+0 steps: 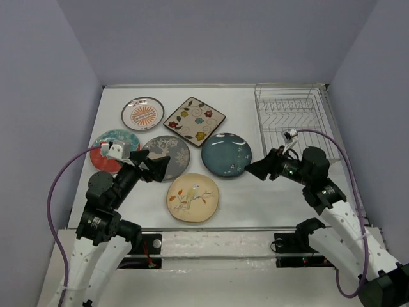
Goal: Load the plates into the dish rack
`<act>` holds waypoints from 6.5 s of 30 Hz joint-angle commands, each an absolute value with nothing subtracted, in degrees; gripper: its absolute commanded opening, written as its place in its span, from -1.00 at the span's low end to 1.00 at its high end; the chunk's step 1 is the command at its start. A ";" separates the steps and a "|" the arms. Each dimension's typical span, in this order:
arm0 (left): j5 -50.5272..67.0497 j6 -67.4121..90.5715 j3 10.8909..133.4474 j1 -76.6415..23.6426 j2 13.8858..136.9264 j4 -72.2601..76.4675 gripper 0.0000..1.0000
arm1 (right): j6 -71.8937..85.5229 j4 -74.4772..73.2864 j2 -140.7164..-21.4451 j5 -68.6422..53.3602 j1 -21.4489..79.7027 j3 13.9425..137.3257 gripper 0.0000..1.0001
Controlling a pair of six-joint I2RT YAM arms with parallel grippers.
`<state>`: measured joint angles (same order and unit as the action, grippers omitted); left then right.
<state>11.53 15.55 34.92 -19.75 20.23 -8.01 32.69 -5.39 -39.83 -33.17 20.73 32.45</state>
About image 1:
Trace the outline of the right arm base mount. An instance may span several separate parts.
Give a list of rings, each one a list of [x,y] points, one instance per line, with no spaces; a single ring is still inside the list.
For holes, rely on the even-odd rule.
[[[333,267],[319,252],[303,242],[295,232],[274,234],[270,249],[275,253],[277,268]]]

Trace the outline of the cream bird plate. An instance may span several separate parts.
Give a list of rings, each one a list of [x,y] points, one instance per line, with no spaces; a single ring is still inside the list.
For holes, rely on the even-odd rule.
[[[175,179],[166,196],[167,209],[177,220],[202,223],[219,206],[219,188],[208,176],[188,173]]]

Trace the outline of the dark blue blossom plate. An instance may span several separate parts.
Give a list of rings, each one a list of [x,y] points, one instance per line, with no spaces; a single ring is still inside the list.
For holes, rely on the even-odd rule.
[[[203,145],[201,159],[206,169],[218,177],[238,177],[251,163],[252,150],[242,137],[219,133]]]

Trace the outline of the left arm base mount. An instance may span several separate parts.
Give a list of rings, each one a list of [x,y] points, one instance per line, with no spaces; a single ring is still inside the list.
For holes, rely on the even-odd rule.
[[[125,256],[119,269],[161,269],[162,234],[144,233],[142,241]]]

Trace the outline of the white orange sunburst round plate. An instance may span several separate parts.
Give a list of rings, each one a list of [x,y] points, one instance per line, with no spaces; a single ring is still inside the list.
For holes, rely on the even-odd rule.
[[[127,102],[121,112],[123,124],[134,131],[156,127],[165,115],[162,103],[153,97],[138,97]]]

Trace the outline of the square cream flower plate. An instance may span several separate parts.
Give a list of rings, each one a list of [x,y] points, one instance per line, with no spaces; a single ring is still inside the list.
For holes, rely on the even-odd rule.
[[[164,127],[200,148],[225,119],[220,111],[189,97],[164,121]]]

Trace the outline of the grey deer round plate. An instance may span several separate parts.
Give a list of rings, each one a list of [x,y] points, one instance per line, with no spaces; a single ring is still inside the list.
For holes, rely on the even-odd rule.
[[[152,160],[170,157],[164,181],[173,180],[180,176],[190,162],[190,150],[187,144],[177,137],[157,136],[149,140],[142,149],[150,152],[148,157]]]

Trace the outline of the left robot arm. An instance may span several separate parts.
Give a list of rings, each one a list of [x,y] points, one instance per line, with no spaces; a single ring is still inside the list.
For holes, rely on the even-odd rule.
[[[118,208],[138,181],[161,182],[170,161],[168,156],[150,159],[148,150],[131,151],[123,143],[102,143],[95,150],[119,162],[121,168],[116,175],[99,171],[90,177],[71,255],[55,240],[64,276],[49,306],[98,305],[122,259],[141,247],[141,227],[122,219]]]

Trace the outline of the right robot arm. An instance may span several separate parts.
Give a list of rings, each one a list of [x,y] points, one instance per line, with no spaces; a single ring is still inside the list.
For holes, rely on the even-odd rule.
[[[325,152],[309,147],[292,157],[281,146],[271,149],[245,170],[260,180],[286,177],[303,185],[302,194],[318,218],[296,227],[294,243],[302,251],[321,253],[343,275],[358,283],[353,293],[363,306],[402,306],[408,303],[408,265],[403,265],[366,230],[345,194],[328,177]]]

